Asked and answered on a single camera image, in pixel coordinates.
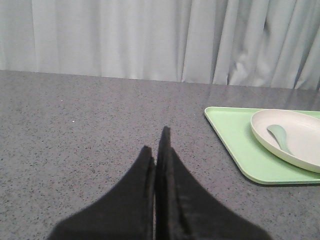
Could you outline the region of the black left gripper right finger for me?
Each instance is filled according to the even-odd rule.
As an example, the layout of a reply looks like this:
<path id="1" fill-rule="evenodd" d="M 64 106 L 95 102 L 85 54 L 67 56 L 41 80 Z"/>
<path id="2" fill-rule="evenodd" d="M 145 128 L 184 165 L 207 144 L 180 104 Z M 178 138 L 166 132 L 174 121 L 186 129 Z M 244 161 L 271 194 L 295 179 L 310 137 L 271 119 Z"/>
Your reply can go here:
<path id="1" fill-rule="evenodd" d="M 171 146 L 167 126 L 158 146 L 155 201 L 158 240 L 271 239 L 265 230 L 235 214 L 200 185 Z"/>

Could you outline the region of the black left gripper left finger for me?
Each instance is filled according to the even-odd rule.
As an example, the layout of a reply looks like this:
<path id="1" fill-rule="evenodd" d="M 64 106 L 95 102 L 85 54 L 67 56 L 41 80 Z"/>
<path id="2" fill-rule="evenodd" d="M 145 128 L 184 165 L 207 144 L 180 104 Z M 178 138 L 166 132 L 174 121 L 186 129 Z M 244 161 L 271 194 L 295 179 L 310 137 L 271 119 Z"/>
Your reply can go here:
<path id="1" fill-rule="evenodd" d="M 61 221 L 50 240 L 153 239 L 155 163 L 144 146 L 124 177 L 103 197 Z"/>

